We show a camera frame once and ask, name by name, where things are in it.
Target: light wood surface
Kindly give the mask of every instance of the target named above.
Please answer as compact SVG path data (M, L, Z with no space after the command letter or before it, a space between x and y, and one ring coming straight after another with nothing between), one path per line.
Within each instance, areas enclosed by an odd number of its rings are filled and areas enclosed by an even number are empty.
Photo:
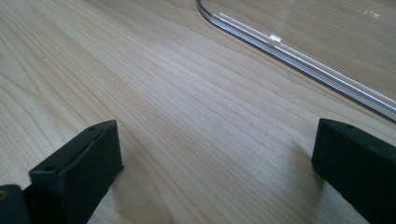
M231 22L243 29L247 28L238 22L262 34L274 35L288 48L396 101L395 1L202 0L202 3L224 20L232 18L237 22Z
M116 119L90 223L365 223L312 170L319 118L396 128L209 25L192 0L1 0L0 185Z

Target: clear plastic panel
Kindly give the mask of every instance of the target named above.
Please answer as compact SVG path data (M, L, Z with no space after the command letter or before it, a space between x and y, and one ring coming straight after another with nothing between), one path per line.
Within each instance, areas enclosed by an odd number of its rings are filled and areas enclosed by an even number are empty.
M196 3L222 30L396 122L396 1Z

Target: black plastic block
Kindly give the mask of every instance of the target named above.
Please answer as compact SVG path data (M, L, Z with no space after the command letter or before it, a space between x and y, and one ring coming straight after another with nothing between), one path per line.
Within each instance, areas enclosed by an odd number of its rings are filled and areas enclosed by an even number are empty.
M24 193L32 222L87 223L122 168L117 122L84 130L29 172Z
M312 164L370 223L396 223L396 147L321 119Z
M4 185L0 187L0 223L31 223L22 190L18 185Z

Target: wooden table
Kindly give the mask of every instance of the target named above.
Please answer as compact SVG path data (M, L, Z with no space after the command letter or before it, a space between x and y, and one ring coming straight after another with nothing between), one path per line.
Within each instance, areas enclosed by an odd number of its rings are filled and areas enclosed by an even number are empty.
M310 163L319 118L394 124L211 26L192 0L0 1L0 185L116 119L90 223L365 223Z

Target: screw hole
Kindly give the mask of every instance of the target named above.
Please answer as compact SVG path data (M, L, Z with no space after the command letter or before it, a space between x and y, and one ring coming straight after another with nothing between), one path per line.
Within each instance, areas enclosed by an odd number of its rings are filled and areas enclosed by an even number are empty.
M50 172L56 169L56 165L49 165L44 168L44 171Z
M7 197L8 193L5 190L0 190L0 201Z

